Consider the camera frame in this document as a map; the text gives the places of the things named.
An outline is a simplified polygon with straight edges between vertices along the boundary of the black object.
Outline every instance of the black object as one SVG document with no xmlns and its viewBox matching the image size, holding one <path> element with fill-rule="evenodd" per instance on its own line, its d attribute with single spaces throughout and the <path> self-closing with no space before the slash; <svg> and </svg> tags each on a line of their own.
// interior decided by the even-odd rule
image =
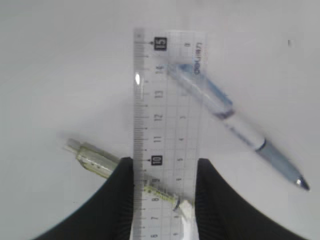
<svg viewBox="0 0 320 240">
<path fill-rule="evenodd" d="M 129 240 L 133 194 L 133 160 L 122 158 L 91 199 L 35 240 Z M 200 240 L 304 240 L 246 202 L 207 159 L 198 162 L 195 216 Z"/>
<path fill-rule="evenodd" d="M 105 184 L 81 208 L 35 240 L 128 240 L 133 183 L 133 160 L 122 158 Z"/>
<path fill-rule="evenodd" d="M 200 240 L 303 240 L 237 194 L 208 159 L 198 161 L 195 216 Z"/>
</svg>

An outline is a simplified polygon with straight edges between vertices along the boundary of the white surface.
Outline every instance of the white surface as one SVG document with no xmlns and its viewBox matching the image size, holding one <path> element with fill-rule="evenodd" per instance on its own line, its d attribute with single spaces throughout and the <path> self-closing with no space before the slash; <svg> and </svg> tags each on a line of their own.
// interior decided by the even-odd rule
<svg viewBox="0 0 320 240">
<path fill-rule="evenodd" d="M 311 0 L 2 0 L 0 239 L 43 233 L 104 182 L 62 149 L 67 138 L 132 154 L 133 27 L 210 33 L 209 77 L 292 157 L 311 192 L 209 116 L 201 156 L 260 211 L 318 239 L 318 9 Z"/>
</svg>

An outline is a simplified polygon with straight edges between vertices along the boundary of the transparent ruler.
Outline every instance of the transparent ruler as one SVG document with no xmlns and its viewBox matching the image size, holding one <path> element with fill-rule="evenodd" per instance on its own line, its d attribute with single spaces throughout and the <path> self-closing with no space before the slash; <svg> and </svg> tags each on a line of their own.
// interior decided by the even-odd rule
<svg viewBox="0 0 320 240">
<path fill-rule="evenodd" d="M 206 70 L 206 35 L 134 31 L 134 240 L 196 240 L 194 199 L 201 101 L 168 74 Z"/>
</svg>

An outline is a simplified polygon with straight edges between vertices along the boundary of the pen grip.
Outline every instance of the pen grip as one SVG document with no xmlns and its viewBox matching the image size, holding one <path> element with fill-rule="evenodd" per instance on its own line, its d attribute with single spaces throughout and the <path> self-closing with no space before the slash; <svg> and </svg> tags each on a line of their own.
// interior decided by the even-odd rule
<svg viewBox="0 0 320 240">
<path fill-rule="evenodd" d="M 256 152 L 289 181 L 296 183 L 301 177 L 301 174 L 296 167 L 290 163 L 289 159 L 273 146 L 271 142 L 266 140 L 264 146 Z"/>
</svg>

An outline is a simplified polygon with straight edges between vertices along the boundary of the blue and white pen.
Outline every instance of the blue and white pen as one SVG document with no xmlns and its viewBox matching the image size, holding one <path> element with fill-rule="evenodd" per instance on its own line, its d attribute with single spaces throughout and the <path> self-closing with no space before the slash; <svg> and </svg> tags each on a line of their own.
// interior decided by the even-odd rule
<svg viewBox="0 0 320 240">
<path fill-rule="evenodd" d="M 195 75 L 193 66 L 190 64 L 169 65 L 168 73 L 194 97 L 202 100 L 209 112 L 219 118 L 227 129 L 269 162 L 285 178 L 305 190 L 310 189 L 302 174 L 289 159 L 244 121 L 233 109 L 232 102 L 207 77 L 201 74 Z"/>
</svg>

